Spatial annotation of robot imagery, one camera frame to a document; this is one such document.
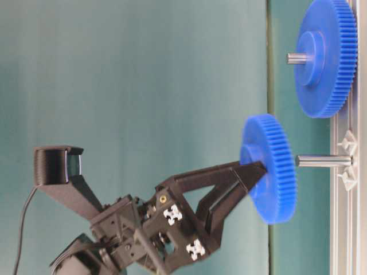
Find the teal wall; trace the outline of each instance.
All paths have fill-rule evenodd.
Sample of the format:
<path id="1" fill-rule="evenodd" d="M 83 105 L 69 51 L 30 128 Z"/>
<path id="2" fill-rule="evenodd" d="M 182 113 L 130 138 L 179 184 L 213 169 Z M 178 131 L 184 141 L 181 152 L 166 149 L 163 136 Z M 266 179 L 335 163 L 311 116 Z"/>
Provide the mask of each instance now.
<path id="1" fill-rule="evenodd" d="M 298 104 L 293 67 L 299 25 L 311 0 L 268 0 L 269 109 L 297 154 L 329 154 L 330 122 L 309 119 Z M 272 275 L 329 274 L 329 169 L 298 168 L 298 204 L 292 220 L 271 227 Z"/>
<path id="2" fill-rule="evenodd" d="M 84 147 L 102 203 L 149 198 L 171 174 L 238 159 L 245 118 L 267 111 L 264 1 L 4 0 L 0 34 L 0 274 L 13 268 L 34 146 Z M 19 274 L 48 274 L 83 231 L 37 193 Z M 250 199 L 222 249 L 177 274 L 199 272 L 268 274 L 268 227 Z"/>

